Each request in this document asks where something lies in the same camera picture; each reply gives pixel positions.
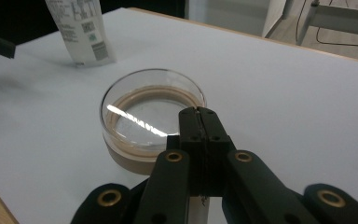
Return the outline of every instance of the glass petri dish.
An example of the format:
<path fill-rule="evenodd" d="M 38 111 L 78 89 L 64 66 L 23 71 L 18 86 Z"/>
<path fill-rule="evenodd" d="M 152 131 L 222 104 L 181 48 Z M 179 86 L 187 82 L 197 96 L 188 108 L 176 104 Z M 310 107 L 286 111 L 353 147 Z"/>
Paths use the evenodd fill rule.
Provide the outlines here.
<path fill-rule="evenodd" d="M 178 113 L 206 106 L 190 78 L 167 69 L 145 69 L 124 76 L 103 96 L 100 119 L 112 158 L 134 173 L 150 175 L 165 150 L 167 135 L 179 133 Z"/>

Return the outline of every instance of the toothpaste tube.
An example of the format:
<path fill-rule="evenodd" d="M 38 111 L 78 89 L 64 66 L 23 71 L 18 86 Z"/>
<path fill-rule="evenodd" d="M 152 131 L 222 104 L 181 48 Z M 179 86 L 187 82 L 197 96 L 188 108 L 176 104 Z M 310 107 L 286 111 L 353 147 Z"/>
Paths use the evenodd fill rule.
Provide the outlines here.
<path fill-rule="evenodd" d="M 46 0 L 63 41 L 77 66 L 112 63 L 99 0 Z"/>

